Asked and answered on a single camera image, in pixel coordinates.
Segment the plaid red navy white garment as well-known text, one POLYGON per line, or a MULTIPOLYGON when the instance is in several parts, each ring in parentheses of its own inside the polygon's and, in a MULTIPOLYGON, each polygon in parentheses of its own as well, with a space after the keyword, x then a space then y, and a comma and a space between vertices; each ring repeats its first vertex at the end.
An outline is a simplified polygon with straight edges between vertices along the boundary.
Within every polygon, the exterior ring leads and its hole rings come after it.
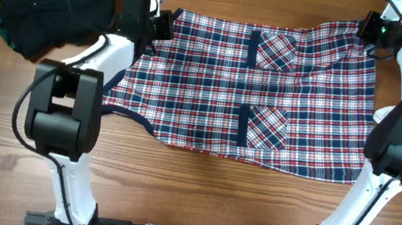
POLYGON ((375 60, 358 22, 238 23, 178 9, 158 41, 110 82, 102 108, 165 145, 353 183, 373 122, 375 60))

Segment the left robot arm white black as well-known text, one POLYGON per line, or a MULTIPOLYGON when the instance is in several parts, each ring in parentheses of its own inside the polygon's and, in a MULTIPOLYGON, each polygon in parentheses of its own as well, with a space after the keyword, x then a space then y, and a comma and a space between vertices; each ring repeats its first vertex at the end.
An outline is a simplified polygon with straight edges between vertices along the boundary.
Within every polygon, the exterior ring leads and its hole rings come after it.
POLYGON ((56 201, 52 212, 27 213, 25 225, 97 225, 89 153, 100 134, 102 92, 147 45, 173 37, 163 0, 114 1, 118 11, 107 33, 72 58, 44 59, 22 94, 29 105, 25 134, 17 138, 31 139, 29 149, 47 162, 56 201))

